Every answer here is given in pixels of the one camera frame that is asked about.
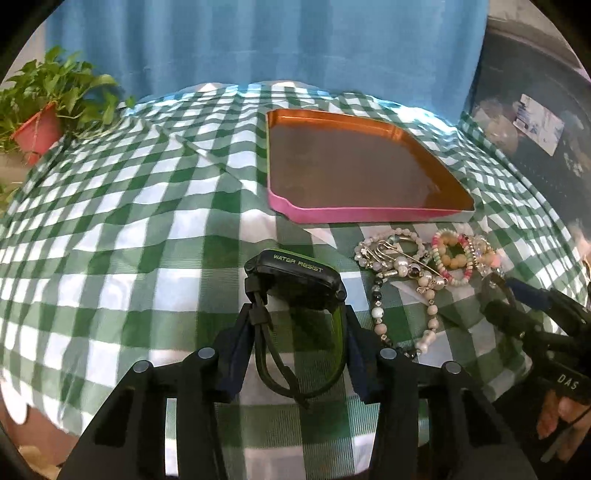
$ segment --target tablecloth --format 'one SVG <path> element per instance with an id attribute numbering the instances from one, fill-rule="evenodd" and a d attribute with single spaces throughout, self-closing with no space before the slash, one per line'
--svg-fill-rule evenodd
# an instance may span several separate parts
<path id="1" fill-rule="evenodd" d="M 246 302 L 244 262 L 265 248 L 337 268 L 348 302 L 371 327 L 372 278 L 359 271 L 352 251 L 391 225 L 296 225 L 269 208 L 265 113 L 275 108 L 359 115 L 408 129 L 470 191 L 476 213 L 466 224 L 404 226 L 424 239 L 444 226 L 485 234 L 511 275 L 584 300 L 567 229 L 467 116 L 456 129 L 371 96 L 282 84 L 173 95 L 123 111 L 121 124 L 103 136 L 54 147 L 4 219 L 2 375 L 60 428 L 81 434 L 135 361 L 161 365 L 210 344 Z M 392 178 L 392 188 L 401 181 L 412 179 Z M 483 320 L 478 285 L 475 275 L 469 286 L 437 295 L 443 327 L 421 361 L 453 358 L 495 398 L 528 364 L 519 344 Z M 409 345 L 426 328 L 426 307 L 408 282 L 382 291 L 388 334 Z M 285 305 L 273 300 L 269 309 L 285 363 L 304 385 L 314 384 L 326 369 L 330 332 L 311 338 Z M 169 408 L 167 467 L 175 445 L 174 404 Z M 377 414 L 377 406 L 354 395 L 346 373 L 304 411 L 264 387 L 251 362 L 236 401 L 217 407 L 229 477 L 359 471 L 369 462 Z"/>

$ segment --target tray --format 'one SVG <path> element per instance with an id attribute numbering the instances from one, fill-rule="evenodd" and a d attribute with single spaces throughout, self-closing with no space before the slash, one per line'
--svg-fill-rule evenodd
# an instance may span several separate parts
<path id="1" fill-rule="evenodd" d="M 467 221 L 474 200 L 410 133 L 314 110 L 267 113 L 271 208 L 296 223 Z"/>

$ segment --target hand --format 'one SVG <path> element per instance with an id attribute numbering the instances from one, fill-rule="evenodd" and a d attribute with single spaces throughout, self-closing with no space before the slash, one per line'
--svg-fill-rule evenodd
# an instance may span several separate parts
<path id="1" fill-rule="evenodd" d="M 550 390 L 544 398 L 542 411 L 538 418 L 538 437 L 541 440 L 551 435 L 558 426 L 559 418 L 571 423 L 588 408 L 588 405 L 581 405 L 570 398 L 559 398 L 554 390 Z M 583 442 L 590 428 L 591 412 L 573 425 L 573 430 L 557 452 L 558 458 L 563 462 L 568 462 Z"/>

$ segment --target curtain fold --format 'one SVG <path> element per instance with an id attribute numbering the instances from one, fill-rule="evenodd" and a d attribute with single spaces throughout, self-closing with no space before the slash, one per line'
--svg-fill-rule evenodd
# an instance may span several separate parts
<path id="1" fill-rule="evenodd" d="M 81 50 L 137 98 L 289 79 L 455 124 L 487 12 L 488 0 L 66 0 L 47 45 Z"/>

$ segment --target red flower pot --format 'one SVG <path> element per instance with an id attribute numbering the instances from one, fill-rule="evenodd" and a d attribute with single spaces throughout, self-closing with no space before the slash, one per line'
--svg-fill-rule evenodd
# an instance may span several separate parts
<path id="1" fill-rule="evenodd" d="M 25 155 L 28 165 L 34 165 L 63 135 L 56 104 L 48 103 L 14 132 L 11 138 Z"/>

